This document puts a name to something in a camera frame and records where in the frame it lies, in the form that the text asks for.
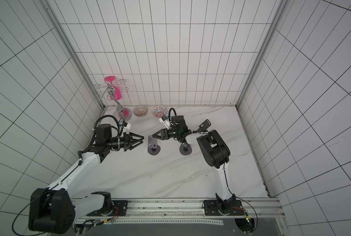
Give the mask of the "black phone stand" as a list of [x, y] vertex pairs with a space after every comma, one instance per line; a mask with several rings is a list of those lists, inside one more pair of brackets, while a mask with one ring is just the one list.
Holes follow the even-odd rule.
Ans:
[[199, 128], [197, 130], [198, 133], [206, 133], [208, 132], [208, 128], [211, 126], [211, 122], [206, 119], [201, 125], [199, 125]]

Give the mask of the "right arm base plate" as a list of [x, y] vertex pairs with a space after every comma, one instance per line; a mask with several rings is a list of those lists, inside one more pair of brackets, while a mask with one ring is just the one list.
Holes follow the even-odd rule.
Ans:
[[240, 200], [231, 203], [221, 203], [217, 200], [205, 200], [202, 204], [206, 216], [244, 216]]

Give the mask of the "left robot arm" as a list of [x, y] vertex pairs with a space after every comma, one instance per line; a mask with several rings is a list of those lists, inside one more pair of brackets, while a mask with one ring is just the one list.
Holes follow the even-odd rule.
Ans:
[[89, 173], [111, 152], [133, 150], [141, 145], [144, 137], [127, 133], [127, 123], [120, 123], [114, 116], [115, 125], [94, 124], [88, 146], [77, 152], [78, 160], [61, 177], [46, 188], [38, 188], [32, 194], [29, 208], [28, 229], [39, 236], [45, 233], [64, 234], [70, 228], [77, 230], [76, 221], [88, 214], [104, 216], [100, 222], [87, 220], [80, 228], [90, 228], [111, 222], [123, 215], [114, 204], [109, 192], [95, 191], [83, 199], [72, 200], [75, 191]]

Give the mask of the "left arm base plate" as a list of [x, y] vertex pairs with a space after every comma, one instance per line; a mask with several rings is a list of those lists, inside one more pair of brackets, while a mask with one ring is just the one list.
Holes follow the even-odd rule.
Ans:
[[112, 200], [110, 204], [103, 206], [102, 209], [97, 211], [92, 211], [87, 214], [87, 216], [100, 216], [100, 217], [114, 217], [114, 216], [126, 216], [126, 211], [128, 208], [127, 200]]

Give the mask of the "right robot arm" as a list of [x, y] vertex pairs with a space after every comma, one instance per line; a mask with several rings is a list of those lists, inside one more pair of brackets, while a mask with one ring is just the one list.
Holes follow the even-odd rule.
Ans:
[[188, 143], [187, 137], [198, 134], [196, 140], [203, 158], [207, 165], [213, 167], [217, 172], [221, 190], [215, 194], [215, 200], [203, 201], [204, 214], [206, 216], [243, 215], [250, 221], [252, 218], [242, 204], [242, 202], [246, 204], [249, 204], [249, 202], [237, 197], [230, 190], [228, 175], [230, 149], [216, 130], [208, 130], [211, 122], [205, 120], [197, 130], [189, 129], [184, 116], [178, 115], [174, 108], [170, 108], [168, 115], [160, 117], [159, 121], [165, 125], [165, 128], [149, 136], [148, 148], [150, 151], [153, 153], [160, 151], [160, 146], [157, 144], [158, 140], [174, 139], [180, 143], [179, 152], [182, 155], [189, 155], [192, 152], [192, 147]]

